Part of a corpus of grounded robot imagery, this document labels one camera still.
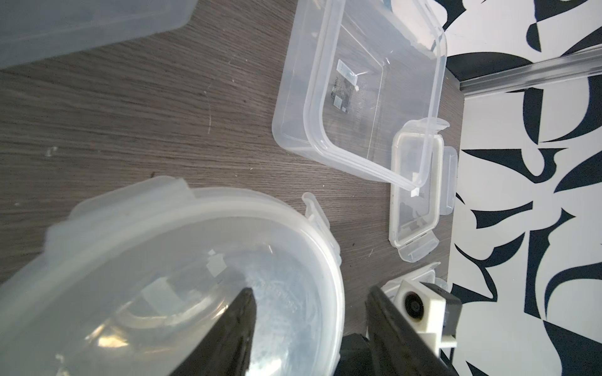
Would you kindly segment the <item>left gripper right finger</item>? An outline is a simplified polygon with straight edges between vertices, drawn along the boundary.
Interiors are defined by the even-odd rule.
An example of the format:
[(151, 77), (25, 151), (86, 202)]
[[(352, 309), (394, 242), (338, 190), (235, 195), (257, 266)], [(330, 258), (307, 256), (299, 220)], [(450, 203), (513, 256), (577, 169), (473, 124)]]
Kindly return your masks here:
[(447, 375), (457, 373), (412, 329), (384, 292), (373, 286), (366, 300), (369, 348), (375, 375)]

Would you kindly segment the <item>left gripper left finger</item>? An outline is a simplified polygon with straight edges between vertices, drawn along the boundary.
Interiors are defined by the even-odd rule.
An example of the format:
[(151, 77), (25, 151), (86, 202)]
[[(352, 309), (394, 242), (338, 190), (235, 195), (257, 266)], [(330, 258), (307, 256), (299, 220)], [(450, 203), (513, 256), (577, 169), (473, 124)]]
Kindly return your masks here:
[(252, 288), (236, 296), (190, 355), (172, 375), (245, 375), (256, 325)]

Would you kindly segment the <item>round clear container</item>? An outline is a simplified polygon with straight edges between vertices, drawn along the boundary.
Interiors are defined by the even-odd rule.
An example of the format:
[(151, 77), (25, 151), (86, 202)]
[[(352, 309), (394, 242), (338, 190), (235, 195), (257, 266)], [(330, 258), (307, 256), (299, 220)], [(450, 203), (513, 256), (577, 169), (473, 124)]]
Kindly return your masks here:
[(340, 246), (302, 199), (159, 176), (78, 204), (1, 286), (1, 373), (171, 374), (248, 288), (248, 374), (334, 374)]

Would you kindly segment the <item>clear rectangular lunch box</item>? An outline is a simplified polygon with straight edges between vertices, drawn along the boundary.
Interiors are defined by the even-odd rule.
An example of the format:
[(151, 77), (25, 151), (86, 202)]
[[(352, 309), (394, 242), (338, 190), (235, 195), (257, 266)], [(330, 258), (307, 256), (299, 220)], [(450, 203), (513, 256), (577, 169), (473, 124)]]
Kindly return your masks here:
[(1, 68), (183, 27), (196, 1), (2, 1)]
[(301, 1), (272, 122), (290, 153), (408, 191), (431, 170), (447, 41), (435, 1)]

